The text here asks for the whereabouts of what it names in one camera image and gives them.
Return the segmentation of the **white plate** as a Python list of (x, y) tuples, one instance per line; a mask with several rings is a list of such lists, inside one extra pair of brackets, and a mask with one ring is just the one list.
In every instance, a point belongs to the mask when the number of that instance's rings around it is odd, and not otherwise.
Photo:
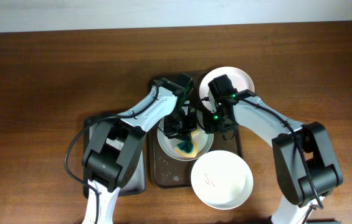
[(254, 180), (245, 160), (229, 151), (216, 150), (194, 163), (191, 185), (198, 199), (209, 207), (230, 210), (246, 202)]

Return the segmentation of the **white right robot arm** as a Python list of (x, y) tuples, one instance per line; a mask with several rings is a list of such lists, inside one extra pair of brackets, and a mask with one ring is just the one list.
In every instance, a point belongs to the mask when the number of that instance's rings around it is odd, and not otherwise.
[(282, 199), (269, 223), (308, 223), (323, 199), (343, 183), (343, 174), (330, 137), (319, 122), (304, 124), (267, 106), (253, 91), (207, 95), (210, 121), (229, 118), (250, 129), (273, 149)]

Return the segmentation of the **green yellow sponge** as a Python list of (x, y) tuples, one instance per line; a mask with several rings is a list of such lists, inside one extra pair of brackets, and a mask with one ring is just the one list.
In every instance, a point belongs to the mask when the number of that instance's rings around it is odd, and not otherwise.
[(195, 158), (199, 151), (199, 146), (196, 142), (196, 138), (199, 134), (198, 130), (193, 131), (190, 134), (190, 138), (176, 145), (174, 148), (175, 152), (179, 155), (187, 158)]

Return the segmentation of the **grey-white plate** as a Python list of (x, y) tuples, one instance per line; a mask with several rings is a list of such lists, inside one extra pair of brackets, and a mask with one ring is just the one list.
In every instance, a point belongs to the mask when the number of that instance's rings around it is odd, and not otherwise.
[(174, 150), (176, 145), (183, 142), (186, 139), (168, 139), (162, 132), (163, 120), (164, 118), (159, 122), (157, 138), (158, 138), (160, 147), (168, 156), (179, 161), (193, 161), (209, 151), (214, 141), (214, 135), (205, 133), (205, 131), (197, 125), (197, 130), (199, 131), (199, 134), (196, 138), (196, 142), (199, 146), (199, 151), (197, 156), (191, 159), (191, 158), (183, 157), (178, 153), (176, 153)]

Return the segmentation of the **pink plate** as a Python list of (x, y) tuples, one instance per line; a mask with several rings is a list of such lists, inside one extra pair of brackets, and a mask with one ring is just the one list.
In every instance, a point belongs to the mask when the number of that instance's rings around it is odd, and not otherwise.
[(255, 91), (253, 81), (246, 72), (235, 67), (219, 67), (204, 75), (199, 85), (199, 97), (209, 97), (209, 101), (202, 104), (209, 113), (215, 113), (214, 101), (244, 90)]

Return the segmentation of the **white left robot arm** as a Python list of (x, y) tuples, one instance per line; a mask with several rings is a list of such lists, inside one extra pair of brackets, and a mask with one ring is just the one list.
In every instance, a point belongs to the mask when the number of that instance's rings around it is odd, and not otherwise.
[(183, 107), (193, 89), (193, 79), (184, 74), (175, 81), (154, 80), (148, 95), (134, 107), (86, 124), (81, 132), (88, 137), (82, 156), (82, 183), (88, 199), (84, 223), (112, 223), (118, 194), (138, 167), (146, 135), (162, 119), (170, 122), (163, 129), (165, 136), (180, 139), (192, 149), (196, 123)]

